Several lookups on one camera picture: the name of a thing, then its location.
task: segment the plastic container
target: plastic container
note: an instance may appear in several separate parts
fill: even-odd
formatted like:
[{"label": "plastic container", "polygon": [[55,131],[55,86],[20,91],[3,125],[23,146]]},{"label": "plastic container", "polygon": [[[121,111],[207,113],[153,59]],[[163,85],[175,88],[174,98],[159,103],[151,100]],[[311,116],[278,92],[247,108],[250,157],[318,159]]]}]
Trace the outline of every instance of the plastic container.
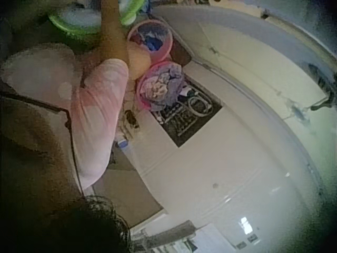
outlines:
[{"label": "plastic container", "polygon": [[128,145],[128,140],[127,138],[125,137],[125,135],[120,132],[120,131],[117,131],[116,132],[116,135],[115,135],[115,142],[117,142],[117,145],[120,149],[123,149],[125,147],[127,147]]},{"label": "plastic container", "polygon": [[159,63],[153,65],[148,71],[146,71],[146,73],[137,82],[136,99],[137,99],[137,102],[138,102],[141,109],[146,109],[146,110],[151,109],[150,103],[141,96],[141,88],[142,88],[142,85],[144,84],[145,80],[151,78],[153,76],[153,72],[156,71],[158,68],[161,68],[161,67],[163,67],[165,65],[169,65],[169,64],[177,64],[177,63],[170,62],[170,61],[159,62]]},{"label": "plastic container", "polygon": [[[123,25],[130,25],[135,21],[137,12],[142,8],[145,0],[130,0],[127,6],[125,6],[121,12],[121,23]],[[99,32],[101,31],[100,25],[92,26],[78,26],[73,25],[63,20],[59,13],[49,16],[51,22],[60,30],[66,32],[66,34],[72,38],[81,40],[83,42],[91,42],[99,38]]]},{"label": "plastic container", "polygon": [[159,50],[150,51],[144,45],[144,48],[147,49],[150,53],[151,63],[153,65],[153,64],[156,64],[158,62],[161,62],[161,61],[165,60],[169,56],[170,51],[172,49],[172,45],[173,45],[172,33],[171,33],[170,29],[163,22],[160,22],[158,20],[145,20],[143,22],[138,23],[128,33],[127,40],[132,41],[131,38],[138,33],[138,28],[143,26],[143,25],[149,25],[149,24],[157,24],[157,25],[159,24],[159,25],[163,26],[164,29],[167,30],[167,35],[165,37],[165,40],[162,41],[163,45],[160,47]]}]

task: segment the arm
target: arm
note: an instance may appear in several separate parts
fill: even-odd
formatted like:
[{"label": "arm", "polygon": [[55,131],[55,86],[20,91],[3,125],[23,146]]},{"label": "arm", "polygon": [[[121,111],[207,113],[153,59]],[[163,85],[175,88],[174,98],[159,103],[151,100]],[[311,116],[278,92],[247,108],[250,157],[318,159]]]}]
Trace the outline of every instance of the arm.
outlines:
[{"label": "arm", "polygon": [[120,22],[117,0],[102,0],[101,61],[120,59],[128,65],[126,39]]},{"label": "arm", "polygon": [[119,18],[117,0],[102,0],[101,64],[72,98],[74,147],[84,189],[108,165],[128,80],[126,40]]}]

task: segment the person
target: person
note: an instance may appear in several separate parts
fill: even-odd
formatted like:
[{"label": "person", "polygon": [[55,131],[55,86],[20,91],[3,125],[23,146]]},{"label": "person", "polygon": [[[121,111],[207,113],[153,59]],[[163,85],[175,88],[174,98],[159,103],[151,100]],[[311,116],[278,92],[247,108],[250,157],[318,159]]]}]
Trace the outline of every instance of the person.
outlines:
[{"label": "person", "polygon": [[[67,1],[56,2],[37,0],[35,4],[42,5],[35,14],[43,13],[41,6],[50,10]],[[10,43],[6,35],[32,19],[18,16],[20,11],[13,13],[0,23],[2,56]],[[99,126],[95,139],[74,141],[75,149],[97,139],[104,139],[102,150],[112,145],[128,78],[128,54],[117,0],[102,0],[101,33],[101,63],[85,79],[85,87],[77,87],[72,93],[71,130],[74,137],[82,132],[78,138],[92,136],[97,123],[103,128]],[[2,83],[2,91],[15,93],[6,83]],[[96,149],[89,145],[82,154],[101,151]],[[5,96],[1,97],[1,217],[2,252],[130,252],[126,222],[109,201],[81,194],[45,118],[30,104]]]},{"label": "person", "polygon": [[[88,70],[84,75],[81,73],[74,53],[62,44],[29,48],[11,56],[2,66],[2,80],[19,94],[69,110],[79,184],[83,189],[95,183],[106,170],[129,76],[127,44],[118,17],[118,9],[102,3],[100,64],[93,65],[89,74]],[[8,20],[16,24],[12,26],[14,29],[21,28],[18,24],[23,21]],[[69,138],[57,129],[60,127],[55,122],[51,127],[63,153],[69,157]]]}]

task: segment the pink floral shirt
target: pink floral shirt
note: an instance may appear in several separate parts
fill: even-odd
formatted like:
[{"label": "pink floral shirt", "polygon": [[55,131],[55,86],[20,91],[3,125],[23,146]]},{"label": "pink floral shirt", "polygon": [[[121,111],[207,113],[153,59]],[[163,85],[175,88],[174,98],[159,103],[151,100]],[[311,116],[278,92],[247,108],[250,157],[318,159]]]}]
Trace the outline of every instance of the pink floral shirt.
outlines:
[{"label": "pink floral shirt", "polygon": [[[2,80],[18,94],[70,111],[83,189],[95,183],[108,165],[128,80],[125,62],[109,59],[97,66],[98,56],[92,52],[76,59],[65,45],[43,44],[11,56],[1,70]],[[76,177],[65,115],[36,109],[49,122]]]},{"label": "pink floral shirt", "polygon": [[128,80],[125,62],[106,60],[76,89],[71,103],[74,148],[83,189],[104,173]]}]

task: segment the clothes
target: clothes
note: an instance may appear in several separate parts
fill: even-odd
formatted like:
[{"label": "clothes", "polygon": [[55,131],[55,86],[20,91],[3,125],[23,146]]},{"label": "clothes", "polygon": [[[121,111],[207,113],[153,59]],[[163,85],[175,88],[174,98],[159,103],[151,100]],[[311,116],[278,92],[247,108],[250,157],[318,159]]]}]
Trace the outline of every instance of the clothes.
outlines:
[{"label": "clothes", "polygon": [[[18,87],[23,89],[27,86],[33,87],[36,81],[44,82],[44,87],[39,86],[40,91],[45,91],[48,96],[52,94],[49,92],[50,89],[59,91],[65,83],[67,84],[66,90],[70,88],[70,97],[62,97],[61,94],[64,93],[54,92],[53,104],[70,110],[75,159],[82,187],[86,189],[102,176],[108,165],[118,114],[128,80],[128,68],[121,60],[106,60],[85,78],[85,87],[80,87],[82,75],[78,72],[79,64],[75,61],[74,55],[70,55],[69,50],[64,45],[53,45],[50,48],[43,45],[14,55],[4,64],[2,79],[8,85],[17,87],[18,94],[25,95],[29,89],[20,92]],[[20,76],[20,71],[29,70],[23,62],[34,62],[36,68],[32,75],[26,72],[25,87],[18,83],[22,79],[17,78]],[[54,63],[49,71],[44,67],[46,62]],[[39,91],[34,92],[42,100],[44,99],[43,102],[49,102],[46,100],[50,99],[45,98]],[[69,159],[71,157],[69,136],[60,133],[62,124],[64,127],[64,121],[62,124],[57,124],[48,114],[43,116],[58,137],[65,157]]]},{"label": "clothes", "polygon": [[142,84],[140,94],[151,105],[151,111],[160,111],[172,106],[182,90],[184,75],[179,64],[174,62],[153,69],[151,77]]},{"label": "clothes", "polygon": [[161,24],[147,23],[138,27],[131,41],[146,46],[151,52],[158,51],[163,46],[168,33],[167,28]]},{"label": "clothes", "polygon": [[151,7],[151,1],[145,0],[142,8],[140,9],[140,13],[151,13],[152,7]]}]

